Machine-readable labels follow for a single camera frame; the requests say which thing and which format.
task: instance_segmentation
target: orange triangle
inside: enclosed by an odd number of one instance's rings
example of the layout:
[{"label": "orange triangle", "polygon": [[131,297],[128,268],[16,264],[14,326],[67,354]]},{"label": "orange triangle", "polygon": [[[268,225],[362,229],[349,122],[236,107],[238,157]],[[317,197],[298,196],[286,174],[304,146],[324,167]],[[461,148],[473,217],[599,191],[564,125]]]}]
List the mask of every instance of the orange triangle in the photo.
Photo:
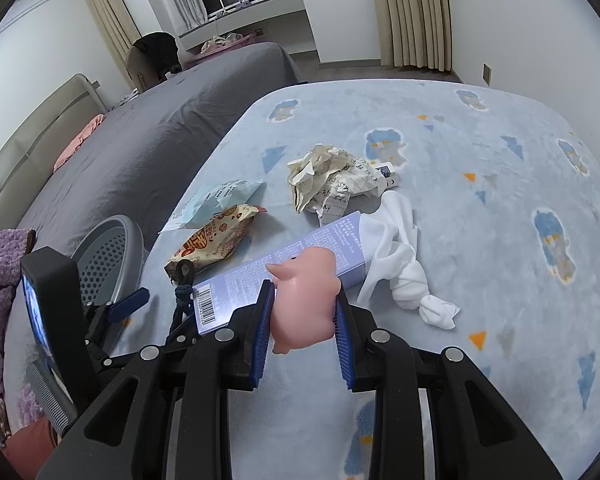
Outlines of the orange triangle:
[{"label": "orange triangle", "polygon": [[482,350],[482,347],[484,346],[484,340],[487,339],[487,333],[476,332],[475,334],[469,334],[469,339],[478,350]]}]

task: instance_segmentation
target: light blue plastic package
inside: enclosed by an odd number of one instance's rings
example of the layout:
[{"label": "light blue plastic package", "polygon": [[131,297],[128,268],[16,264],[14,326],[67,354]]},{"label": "light blue plastic package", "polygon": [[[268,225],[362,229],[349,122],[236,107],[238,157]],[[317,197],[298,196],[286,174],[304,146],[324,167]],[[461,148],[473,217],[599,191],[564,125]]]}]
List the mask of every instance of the light blue plastic package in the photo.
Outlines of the light blue plastic package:
[{"label": "light blue plastic package", "polygon": [[173,212],[162,230],[200,229],[213,215],[232,205],[248,203],[261,185],[262,182],[252,184],[246,180],[230,180],[217,186],[205,184],[182,208]]}]

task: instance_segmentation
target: gray bed sheet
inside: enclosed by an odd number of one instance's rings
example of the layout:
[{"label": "gray bed sheet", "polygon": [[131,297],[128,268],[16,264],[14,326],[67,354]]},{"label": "gray bed sheet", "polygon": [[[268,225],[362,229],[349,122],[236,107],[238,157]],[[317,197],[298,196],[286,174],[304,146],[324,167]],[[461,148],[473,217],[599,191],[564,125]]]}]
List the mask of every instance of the gray bed sheet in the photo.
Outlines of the gray bed sheet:
[{"label": "gray bed sheet", "polygon": [[[150,249],[200,167],[251,104],[298,83],[288,54],[275,43],[227,52],[140,94],[106,120],[46,183],[20,222],[37,231],[36,247],[71,255],[100,221],[132,218]],[[222,179],[222,168],[218,168]],[[18,398],[36,358],[18,288],[4,343],[4,387],[12,431]]]}]

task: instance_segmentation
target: wall outlet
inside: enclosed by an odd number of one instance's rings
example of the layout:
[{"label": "wall outlet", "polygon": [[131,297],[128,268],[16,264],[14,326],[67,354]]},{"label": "wall outlet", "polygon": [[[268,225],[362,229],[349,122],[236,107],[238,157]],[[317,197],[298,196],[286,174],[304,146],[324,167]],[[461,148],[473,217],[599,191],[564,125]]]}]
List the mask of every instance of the wall outlet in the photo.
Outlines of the wall outlet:
[{"label": "wall outlet", "polygon": [[482,79],[487,83],[487,86],[491,85],[491,67],[489,65],[482,66]]}]

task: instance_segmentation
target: silver screw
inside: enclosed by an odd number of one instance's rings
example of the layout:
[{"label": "silver screw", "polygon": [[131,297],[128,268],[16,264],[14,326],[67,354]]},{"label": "silver screw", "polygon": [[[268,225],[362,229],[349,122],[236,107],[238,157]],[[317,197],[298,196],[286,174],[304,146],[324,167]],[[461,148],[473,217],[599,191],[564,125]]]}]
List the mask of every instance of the silver screw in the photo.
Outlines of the silver screw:
[{"label": "silver screw", "polygon": [[158,355],[160,355],[160,350],[158,350],[157,346],[145,346],[141,351],[140,351],[140,357],[142,359],[144,359],[145,361],[151,361],[155,358],[158,357]]},{"label": "silver screw", "polygon": [[389,336],[389,333],[386,330],[374,330],[371,333],[371,340],[376,343],[386,343],[389,341],[390,337],[391,336]]},{"label": "silver screw", "polygon": [[445,357],[450,361],[459,363],[464,358],[464,354],[462,353],[461,349],[452,346],[451,348],[447,348],[445,350]]},{"label": "silver screw", "polygon": [[230,328],[221,328],[216,331],[216,340],[218,341],[231,341],[234,338],[234,331]]}]

